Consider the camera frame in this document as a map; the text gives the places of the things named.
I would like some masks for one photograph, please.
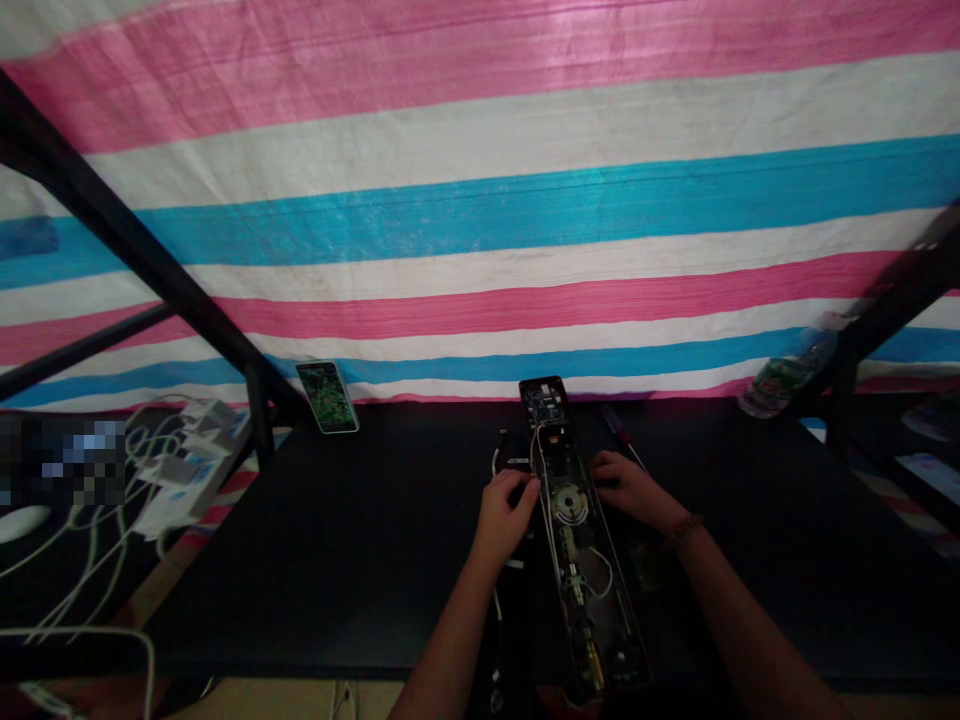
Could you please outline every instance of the floor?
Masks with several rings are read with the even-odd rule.
[[[357,720],[383,720],[400,694],[402,683],[356,682]],[[196,705],[172,720],[324,720],[330,713],[329,680],[228,678]],[[347,707],[337,720],[352,720]]]
[[[358,682],[358,720],[383,720],[401,683]],[[173,720],[323,720],[333,683],[326,680],[224,680],[204,700]],[[960,698],[916,695],[842,695],[854,717],[878,720],[940,720],[960,717]],[[337,720],[351,720],[346,708]]]

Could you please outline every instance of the forearm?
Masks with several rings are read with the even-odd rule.
[[[677,553],[750,717],[850,717],[750,594],[705,528],[688,533]]]
[[[471,554],[389,720],[460,720],[499,568]]]

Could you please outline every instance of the screwdriver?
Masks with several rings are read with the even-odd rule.
[[[627,435],[627,431],[623,429],[623,423],[620,422],[620,418],[613,411],[613,408],[604,403],[600,408],[600,411],[603,413],[603,419],[607,421],[607,427],[610,428],[610,432],[613,433],[613,436],[630,449],[630,452],[633,453],[634,459],[637,461],[637,465],[639,465],[643,471],[649,475],[650,471],[647,470],[647,466],[643,464],[643,460],[641,460],[640,456],[637,455],[637,451],[633,449],[633,443],[630,441],[630,436]]]

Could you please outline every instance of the white mouse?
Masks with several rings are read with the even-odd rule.
[[[50,517],[46,505],[29,505],[0,517],[0,543],[18,540],[29,535]]]

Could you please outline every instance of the wristband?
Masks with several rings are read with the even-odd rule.
[[[667,535],[667,539],[663,541],[663,546],[668,550],[676,548],[677,543],[689,535],[694,528],[698,528],[701,525],[703,525],[703,515],[687,515],[687,517],[674,525],[673,530]]]

